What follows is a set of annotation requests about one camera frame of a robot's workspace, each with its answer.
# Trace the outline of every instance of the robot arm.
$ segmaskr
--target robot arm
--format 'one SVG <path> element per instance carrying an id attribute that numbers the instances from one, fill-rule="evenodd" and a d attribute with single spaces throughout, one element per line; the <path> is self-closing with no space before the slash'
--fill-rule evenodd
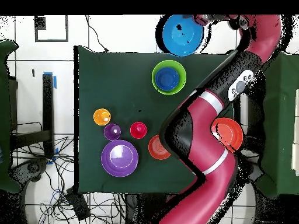
<path id="1" fill-rule="evenodd" d="M 214 19 L 236 17 L 217 15 Z M 220 69 L 201 83 L 204 88 L 197 87 L 162 125 L 159 138 L 163 146 L 197 176 L 203 173 L 206 180 L 200 187 L 195 183 L 170 199 L 169 204 L 178 203 L 159 224 L 206 224 L 226 198 L 237 175 L 236 158 L 214 137 L 210 127 L 271 57 L 281 36 L 279 15 L 239 18 L 243 29 L 251 28 L 248 48 L 227 58 Z M 195 21 L 206 25 L 209 15 L 197 15 Z"/>

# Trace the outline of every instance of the white tile floor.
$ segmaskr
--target white tile floor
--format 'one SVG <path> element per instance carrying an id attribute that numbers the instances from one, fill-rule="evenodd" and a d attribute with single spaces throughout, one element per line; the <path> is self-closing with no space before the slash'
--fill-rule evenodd
<path id="1" fill-rule="evenodd" d="M 97 31 L 100 42 L 111 52 L 136 51 L 139 53 L 154 53 L 157 51 L 155 42 L 155 26 L 160 15 L 123 15 L 123 16 L 89 16 L 90 25 Z M 63 34 L 64 16 L 46 16 L 47 29 L 39 31 L 43 39 L 60 39 Z M 87 25 L 85 16 L 68 16 L 68 42 L 35 42 L 33 16 L 1 16 L 0 36 L 15 40 L 19 45 L 16 52 L 8 58 L 8 68 L 12 76 L 19 81 L 18 88 L 18 123 L 42 122 L 42 84 L 43 72 L 52 72 L 57 77 L 57 88 L 54 89 L 54 119 L 55 139 L 69 137 L 68 142 L 74 137 L 74 84 L 73 84 L 73 46 L 86 46 L 94 51 L 103 51 L 98 44 L 95 32 Z M 299 34 L 295 33 L 288 52 L 299 49 Z M 219 23 L 212 28 L 211 41 L 202 52 L 210 54 L 226 53 L 237 46 L 239 35 L 231 30 L 226 23 Z M 22 125 L 19 132 L 36 131 L 39 125 Z M 70 145 L 64 154 L 74 155 L 74 147 Z M 14 152 L 14 164 L 23 162 L 28 157 Z M 46 172 L 51 178 L 52 187 L 61 188 L 57 181 L 57 171 L 54 164 L 47 165 Z M 64 171 L 65 187 L 69 188 L 74 183 L 74 165 L 67 166 L 69 171 Z M 26 214 L 29 224 L 37 224 L 53 197 L 50 180 L 44 173 L 37 183 L 30 183 L 26 194 Z M 112 194 L 94 193 L 86 196 L 92 209 L 93 216 L 80 222 L 80 224 L 105 224 L 96 218 L 98 215 L 117 215 L 115 206 L 110 206 Z M 234 202 L 233 207 L 227 212 L 220 224 L 251 224 L 255 213 L 255 197 L 253 188 L 247 184 L 240 197 Z M 124 224 L 123 219 L 113 219 L 114 223 Z M 67 224 L 66 221 L 55 221 L 54 224 Z M 70 224 L 78 224 L 76 219 Z"/>

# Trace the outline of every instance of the purple bowl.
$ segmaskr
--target purple bowl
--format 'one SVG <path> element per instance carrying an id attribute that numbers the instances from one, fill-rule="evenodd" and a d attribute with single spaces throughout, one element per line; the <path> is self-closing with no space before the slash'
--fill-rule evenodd
<path id="1" fill-rule="evenodd" d="M 125 177 L 137 167 L 138 153 L 136 148 L 124 140 L 109 142 L 102 151 L 102 166 L 112 176 Z"/>

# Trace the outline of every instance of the purple cup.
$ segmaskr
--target purple cup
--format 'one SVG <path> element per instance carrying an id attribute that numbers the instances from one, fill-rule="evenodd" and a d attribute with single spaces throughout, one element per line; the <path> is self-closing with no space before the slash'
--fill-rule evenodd
<path id="1" fill-rule="evenodd" d="M 121 134 L 120 127 L 116 124 L 109 124 L 104 129 L 104 136 L 110 141 L 119 139 Z"/>

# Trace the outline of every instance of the green cloth panel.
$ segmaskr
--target green cloth panel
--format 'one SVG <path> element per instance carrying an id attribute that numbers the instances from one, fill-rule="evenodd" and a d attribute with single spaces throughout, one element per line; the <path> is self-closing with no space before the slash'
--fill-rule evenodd
<path id="1" fill-rule="evenodd" d="M 228 56 L 193 54 L 180 58 L 168 54 L 96 53 L 83 47 L 78 50 L 79 191 L 178 193 L 189 186 L 194 174 L 173 156 L 166 160 L 151 157 L 148 143 L 159 133 L 168 114 Z M 163 60 L 178 61 L 186 70 L 186 85 L 175 95 L 162 95 L 152 85 L 152 70 Z M 109 141 L 103 135 L 104 127 L 93 121 L 93 113 L 100 108 L 109 110 L 110 123 L 120 126 L 120 139 L 131 142 L 138 151 L 137 169 L 127 177 L 113 177 L 102 167 L 100 155 Z M 232 118 L 230 108 L 226 117 Z M 130 126 L 136 121 L 147 125 L 143 139 L 130 135 Z"/>
<path id="2" fill-rule="evenodd" d="M 6 40 L 0 42 L 0 147 L 2 149 L 3 163 L 0 164 L 0 189 L 17 193 L 20 185 L 8 175 L 11 167 L 11 104 L 9 101 L 8 70 L 6 60 L 10 53 L 17 49 L 17 45 Z"/>
<path id="3" fill-rule="evenodd" d="M 261 167 L 266 173 L 255 184 L 275 198 L 299 194 L 299 177 L 291 169 L 295 123 L 295 94 L 299 89 L 299 56 L 280 53 L 265 72 L 266 96 L 263 123 L 266 143 Z"/>

